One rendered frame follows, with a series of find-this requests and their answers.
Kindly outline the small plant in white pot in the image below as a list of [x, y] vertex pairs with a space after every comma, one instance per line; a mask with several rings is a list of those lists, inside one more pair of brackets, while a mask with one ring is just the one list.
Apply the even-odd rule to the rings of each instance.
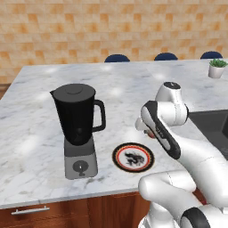
[[211, 78], [220, 78], [228, 63], [223, 60], [214, 59], [209, 62], [208, 76]]

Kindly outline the wooden cupboard door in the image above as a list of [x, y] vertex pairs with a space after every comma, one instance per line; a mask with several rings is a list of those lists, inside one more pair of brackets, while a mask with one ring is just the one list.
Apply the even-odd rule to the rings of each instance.
[[134, 191], [90, 198], [87, 206], [91, 228], [138, 228], [150, 202]]

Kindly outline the wooden drawer front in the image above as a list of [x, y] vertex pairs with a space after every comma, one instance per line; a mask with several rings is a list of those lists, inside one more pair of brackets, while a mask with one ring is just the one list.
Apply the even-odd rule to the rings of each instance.
[[[16, 209], [43, 208], [50, 210], [13, 216]], [[87, 201], [68, 200], [33, 206], [0, 209], [0, 228], [90, 228]]]

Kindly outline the dark sink basin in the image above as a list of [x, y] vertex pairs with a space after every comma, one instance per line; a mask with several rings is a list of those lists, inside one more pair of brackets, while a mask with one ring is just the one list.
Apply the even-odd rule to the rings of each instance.
[[189, 118], [228, 160], [228, 110], [191, 112]]

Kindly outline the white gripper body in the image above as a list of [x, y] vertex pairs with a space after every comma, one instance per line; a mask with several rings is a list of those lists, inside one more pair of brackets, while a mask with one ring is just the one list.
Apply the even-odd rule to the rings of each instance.
[[143, 123], [142, 119], [141, 118], [138, 118], [136, 121], [135, 121], [135, 128], [138, 130], [138, 131], [144, 131], [144, 133], [147, 133], [149, 128]]

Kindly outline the round plate with dragon print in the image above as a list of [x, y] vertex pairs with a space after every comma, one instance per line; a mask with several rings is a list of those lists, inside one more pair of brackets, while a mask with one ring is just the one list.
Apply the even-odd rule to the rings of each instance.
[[123, 171], [141, 173], [153, 166], [155, 158], [152, 151], [145, 145], [136, 142], [126, 142], [114, 149], [112, 161]]

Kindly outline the black and grey blender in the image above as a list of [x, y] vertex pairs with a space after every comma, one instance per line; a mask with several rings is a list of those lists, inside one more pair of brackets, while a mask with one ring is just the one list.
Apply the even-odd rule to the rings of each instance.
[[95, 89], [68, 84], [50, 92], [64, 134], [65, 176], [74, 180], [98, 173], [93, 133], [106, 127], [104, 103], [95, 100]]

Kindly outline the dark blue stool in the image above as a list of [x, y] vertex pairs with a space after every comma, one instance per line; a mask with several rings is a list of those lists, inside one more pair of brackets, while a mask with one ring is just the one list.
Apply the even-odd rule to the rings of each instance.
[[222, 59], [223, 56], [219, 52], [209, 51], [201, 55], [201, 59]]
[[124, 62], [129, 59], [123, 54], [112, 54], [105, 59], [105, 62]]
[[155, 57], [155, 61], [173, 61], [177, 57], [173, 53], [160, 53]]

